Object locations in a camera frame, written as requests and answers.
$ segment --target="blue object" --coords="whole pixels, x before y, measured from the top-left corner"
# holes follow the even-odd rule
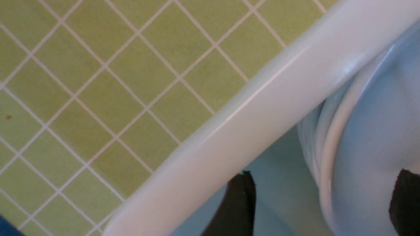
[[[5,218],[0,216],[0,236],[24,236]]]

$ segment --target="bathroom floor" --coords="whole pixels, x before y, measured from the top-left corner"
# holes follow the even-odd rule
[[[1,1],[0,215],[28,236],[100,235],[334,2]]]

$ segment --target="green tile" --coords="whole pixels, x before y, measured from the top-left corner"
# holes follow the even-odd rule
[[[257,3],[259,3],[261,0],[248,0],[248,2],[250,2],[252,5],[256,5]]]
[[[292,43],[322,16],[312,0],[267,0],[258,11],[286,44]]]
[[[214,40],[249,11],[241,0],[181,0],[181,3]]]
[[[0,193],[0,215],[15,227],[19,227],[28,218],[2,193]]]
[[[100,68],[99,62],[62,26],[36,56],[73,92]]]
[[[121,138],[152,169],[158,168],[178,146],[148,113],[138,119]]]
[[[175,84],[152,111],[181,141],[190,136],[211,114],[181,83]]]
[[[34,48],[56,23],[36,0],[0,1],[0,22],[26,47]]]
[[[143,107],[107,71],[102,72],[79,98],[110,129],[118,133]]]
[[[321,4],[326,8],[330,9],[338,0],[320,0]]]
[[[114,142],[91,166],[124,198],[129,197],[150,173],[118,142]]]
[[[44,0],[58,15],[63,16],[77,0]]]
[[[0,31],[0,83],[16,69],[26,53],[13,40]]]
[[[28,236],[47,236],[47,233],[44,232],[35,222],[29,221],[21,232]]]
[[[23,66],[7,87],[44,122],[70,99],[70,95],[33,60]]]
[[[179,73],[211,46],[175,3],[146,28],[144,36]]]
[[[110,220],[110,219],[106,220],[106,221],[105,221],[105,222],[101,225],[101,227],[100,227],[100,228],[101,228],[101,230],[102,230],[102,231],[104,231],[104,230],[105,230],[105,228],[106,228],[106,226],[107,226],[107,224],[108,224],[109,220]]]
[[[3,143],[0,143],[0,169],[3,168],[14,156],[13,152],[10,151]]]
[[[222,49],[252,78],[282,47],[268,29],[251,15],[221,43]]]
[[[140,28],[167,0],[112,0],[112,2],[134,26]]]
[[[49,132],[44,131],[23,156],[56,187],[61,187],[82,164]]]
[[[63,197],[57,196],[35,217],[54,235],[86,235],[92,228]]]
[[[67,23],[103,60],[107,60],[134,34],[102,0],[84,1]]]
[[[54,190],[20,159],[14,161],[0,175],[0,188],[29,214],[54,193]]]
[[[110,67],[147,104],[175,79],[168,67],[139,38],[118,55]]]
[[[102,234],[99,231],[94,231],[90,236],[101,236]]]
[[[112,138],[76,102],[71,103],[51,127],[85,161],[90,160]]]
[[[88,170],[80,173],[63,192],[96,223],[102,221],[122,203]]]
[[[41,129],[13,98],[0,91],[0,136],[16,150],[23,146]]]
[[[245,80],[216,50],[194,67],[185,80],[216,111],[245,85]]]

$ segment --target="white grout line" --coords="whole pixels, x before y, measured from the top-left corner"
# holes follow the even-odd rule
[[[140,37],[140,39],[142,39],[146,43],[146,45],[157,55],[157,57],[161,59],[161,61],[170,69],[170,71],[172,71],[172,73],[174,73],[176,77],[180,77],[178,72],[165,59],[163,59],[162,55],[160,55],[160,53],[145,39],[141,32],[136,29],[136,27],[126,18],[126,16],[124,16],[123,13],[121,13],[120,10],[116,8],[115,5],[113,5],[109,0],[105,1],[108,3],[109,7],[111,7],[111,9],[113,9],[114,12],[118,14],[120,18],[123,19],[123,21]],[[172,0],[169,0],[164,6],[167,7],[172,2]],[[183,78],[179,78],[179,80],[184,85],[187,84],[187,82]],[[191,86],[188,86],[187,88],[203,104],[203,106],[206,107],[207,110],[209,110],[211,114],[215,114],[214,110],[204,101],[204,99],[201,96],[198,95],[198,93]]]
[[[260,20],[260,22],[268,29],[271,35],[277,40],[277,42],[283,47],[287,47],[286,43],[280,38],[280,36],[275,32],[271,25],[261,16],[257,9],[266,1],[261,0],[257,5],[253,6],[248,0],[242,0],[245,5],[254,13],[254,15]]]
[[[9,95],[11,96],[17,103],[19,103],[20,106],[22,106],[29,114],[31,114],[43,127],[42,129],[47,129],[47,126],[42,122],[42,120],[37,117],[37,115],[35,115],[18,97],[16,97],[12,92],[9,91],[9,89],[7,88],[3,88],[3,90]],[[37,135],[35,135],[31,140],[34,141],[37,137]],[[32,215],[31,218],[29,218],[27,221],[25,221],[21,227],[25,226],[31,219],[33,219],[33,217],[38,214],[50,201],[52,201],[52,199],[54,199],[54,197],[56,195],[61,195],[70,205],[73,206],[73,208],[78,211],[83,217],[85,217],[90,223],[92,223],[93,225],[95,225],[95,223],[83,212],[81,211],[70,199],[68,199],[64,194],[61,193],[61,191],[68,185],[68,183],[71,182],[71,180],[73,180],[75,178],[74,175],[73,179],[69,179],[66,184],[64,184],[61,188],[57,188],[54,184],[52,184],[41,172],[39,172],[35,167],[33,167],[33,165],[28,162],[25,158],[23,158],[22,153],[24,152],[24,148],[22,148],[19,152],[17,152],[11,145],[9,145],[3,138],[0,139],[7,147],[9,147],[14,153],[15,156],[17,156],[18,158],[20,158],[22,161],[25,162],[25,164],[30,167],[40,178],[42,178],[48,185],[50,185],[54,190],[55,193],[42,205],[40,206]]]
[[[102,225],[111,218],[111,216],[114,214],[115,210],[113,212],[111,212],[109,215],[107,215],[101,222],[99,222],[99,224],[97,224],[95,227],[93,227],[93,229],[91,231],[89,231],[86,236],[91,235],[93,232],[95,232],[96,230],[98,230],[99,232],[102,233]]]
[[[322,5],[322,3],[319,0],[312,0],[312,1],[318,6],[318,8],[322,11],[322,13],[327,12],[325,7]]]
[[[23,50],[25,50],[26,52],[28,52],[29,50],[7,29],[7,28],[5,28],[5,27],[3,27],[3,30],[11,37],[11,39],[13,39],[15,42],[16,42],[16,44],[18,44],[20,47],[22,47],[22,49]],[[34,137],[33,137],[33,139],[31,139],[31,142],[29,142],[29,144],[28,145],[30,145],[45,129],[47,129],[47,130],[49,130],[49,132],[51,133],[52,132],[52,130],[50,130],[48,127],[49,127],[49,125],[73,102],[73,100],[75,100],[76,99],[76,96],[78,95],[78,94],[80,94],[81,93],[81,89],[80,90],[78,90],[75,94],[73,94],[38,58],[36,58],[35,56],[32,56],[32,58],[33,58],[33,60],[42,68],[42,69],[44,69],[44,71],[52,78],[52,79],[54,79],[67,93],[69,93],[70,94],[70,96],[71,96],[71,99],[69,99],[50,119],[49,119],[49,121],[46,123],[46,124],[44,124],[44,122],[41,120],[41,119],[39,119],[34,113],[32,113],[33,114],[33,116],[34,116],[34,118],[40,123],[40,124],[42,124],[43,125],[43,127],[42,127],[42,129],[37,133],[37,135],[35,135]],[[14,96],[14,95],[11,95],[12,93],[6,88],[6,87],[4,87],[3,88],[5,91],[7,90],[8,91],[8,93],[9,93],[9,95],[10,96]],[[74,151],[72,151],[72,153],[73,153],[73,155],[74,155],[74,157],[76,158],[76,159],[78,159],[81,163],[85,163]],[[111,186],[110,186],[110,184],[108,184],[102,177],[100,177],[95,171],[93,171],[93,169],[91,169],[90,167],[88,167],[89,168],[89,170],[96,176],[96,177],[98,177],[99,178],[99,180],[102,182],[102,183],[104,183],[112,192],[114,192],[122,201],[123,201],[123,198],[120,196],[120,194],[116,191],[116,190],[114,190],[114,188],[112,188]]]
[[[29,214],[23,207],[21,207],[15,200],[13,200],[12,197],[10,197],[3,189],[0,188],[0,193],[3,194],[7,200],[13,203],[21,212],[23,212],[27,217],[31,217],[31,214]],[[51,232],[49,232],[39,221],[32,219],[32,221],[41,228],[42,231],[44,231],[48,236],[53,236]]]
[[[47,10],[48,11],[50,11],[51,12],[51,14],[53,14],[56,18],[59,18],[59,16],[43,1],[43,0],[39,0],[41,3],[42,3],[42,5],[44,6],[44,7],[46,7],[47,8]],[[150,20],[148,20],[147,22],[146,22],[146,24],[145,24],[145,26],[147,26],[147,25],[149,25],[151,22],[152,22],[152,20],[153,19],[155,19],[157,16],[158,16],[158,14],[160,13],[160,12],[162,12],[166,7],[167,7],[167,5],[169,5],[169,4],[165,4],[161,9],[159,9],[158,10],[158,12],[156,13],[156,14],[154,14],[153,16],[152,16],[152,18],[150,19]],[[141,101],[134,93],[133,93],[133,91],[131,91],[131,89],[119,78],[119,77],[117,77],[116,76],[116,74],[109,68],[109,64],[136,38],[136,34],[137,33],[140,33],[140,31],[139,32],[136,32],[136,34],[134,34],[119,50],[117,50],[109,59],[108,59],[108,61],[107,62],[103,62],[102,61],[102,59],[76,34],[76,32],[73,30],[73,29],[71,29],[66,23],[63,23],[63,26],[70,32],[70,34],[102,65],[102,67],[101,67],[101,69],[100,69],[100,71],[102,72],[103,70],[107,70],[111,75],[113,75],[114,76],[114,78],[130,93],[130,95],[132,95],[132,97],[135,99],[135,100],[137,100],[137,101]],[[83,91],[92,81],[93,81],[93,79],[95,79],[95,77],[96,76],[98,76],[98,74],[99,73],[95,73],[95,75],[89,80],[89,81],[87,81],[83,86],[82,86],[82,88],[78,91],[78,92],[81,92],[81,91]],[[145,109],[147,109],[147,111],[148,111],[148,107],[143,103],[143,102],[140,102],[140,104],[143,106],[143,108],[145,108]],[[166,127],[166,126],[164,126],[163,125],[163,129],[165,130],[165,131],[167,131],[168,132],[168,134],[172,137],[172,138],[175,138],[175,135]],[[177,139],[177,138],[175,138],[175,141],[177,142],[177,143],[179,143],[180,144],[180,141],[179,141],[179,139]],[[151,170],[151,168],[150,167],[148,167],[147,165],[146,165],[146,163],[144,162],[144,161],[141,161],[141,163],[144,165],[144,167],[146,168],[146,169],[148,169],[149,171]]]
[[[47,10],[53,14],[56,18],[60,18],[49,6],[48,4],[46,4],[43,0],[39,0],[42,5],[47,8]],[[76,40],[102,65],[100,70],[107,70],[108,72],[110,72],[111,74],[115,75],[115,73],[113,73],[108,65],[111,63],[111,61],[116,58],[118,56],[119,53],[121,53],[130,43],[131,41],[133,41],[135,39],[135,36],[133,35],[117,52],[115,52],[111,58],[108,59],[108,61],[106,63],[104,63],[102,61],[102,59],[95,53],[93,52],[93,50],[74,32],[73,29],[71,29],[66,23],[63,23],[63,26],[70,32],[70,34],[76,38]],[[92,76],[83,86],[82,88],[80,88],[77,93],[73,94],[69,89],[66,88],[66,86],[64,84],[62,84],[60,82],[60,80],[54,76],[51,72],[49,72],[49,75],[56,80],[65,90],[66,92],[68,92],[72,99],[74,99],[76,102],[78,102],[108,133],[110,133],[113,137],[115,137],[115,133],[109,129],[95,114],[94,112],[92,112],[79,98],[77,98],[77,96],[99,75],[99,73],[95,73],[94,76]],[[118,79],[115,78],[118,82],[120,82],[120,84],[123,85],[123,82]],[[128,147],[127,145],[125,145],[123,143],[122,140],[119,139],[119,137],[116,138],[116,140],[121,143],[124,147]],[[141,160],[141,158],[139,158],[137,155],[134,156],[134,158],[136,158],[148,171],[152,171],[152,169],[143,161]]]
[[[181,11],[192,21],[192,23],[201,31],[201,33],[209,40],[213,47],[228,61],[228,63],[235,69],[235,71],[245,80],[249,82],[248,77],[239,69],[239,67],[229,58],[229,56],[222,50],[217,42],[204,30],[204,28],[198,23],[198,21],[192,16],[192,14],[178,1],[174,0],[174,3],[181,9]]]
[[[15,156],[0,170],[0,175],[24,152],[26,149],[42,134],[45,129],[40,129],[20,150],[15,154]]]
[[[109,146],[104,146],[100,151],[98,151],[88,162],[85,162],[80,156],[77,155],[77,153],[72,150],[67,143],[65,143],[61,137],[59,137],[52,129],[47,127],[48,132],[57,139],[61,145],[63,145],[64,148],[66,148],[80,163],[83,164],[83,167],[74,174],[74,176],[71,177],[71,180],[75,179],[84,169],[88,169],[96,178],[99,179],[101,183],[103,183],[108,189],[111,190],[121,201],[124,201],[124,198],[107,182],[105,179],[103,179],[91,166],[90,164],[99,157],[100,154],[102,154]]]
[[[30,51],[27,57],[16,67],[16,69],[4,80],[4,82],[0,86],[0,90],[7,85],[7,83],[19,72],[22,67],[26,64],[26,62],[33,56],[35,53],[44,45],[44,43],[57,31],[60,25],[64,23],[64,21],[71,15],[76,8],[83,2],[84,0],[78,0],[63,16],[63,18],[59,19],[55,26],[47,33],[47,35],[41,39],[41,41]]]

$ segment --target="toilet rim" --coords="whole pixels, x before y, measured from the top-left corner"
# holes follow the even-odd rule
[[[420,21],[417,21],[395,42],[388,46],[375,59],[369,62],[356,75],[347,93],[343,97],[331,125],[321,151],[319,198],[324,219],[333,232],[337,232],[338,223],[335,221],[332,206],[332,181],[334,163],[341,138],[357,103],[369,90],[374,81],[389,66],[389,64],[412,43],[420,40]]]

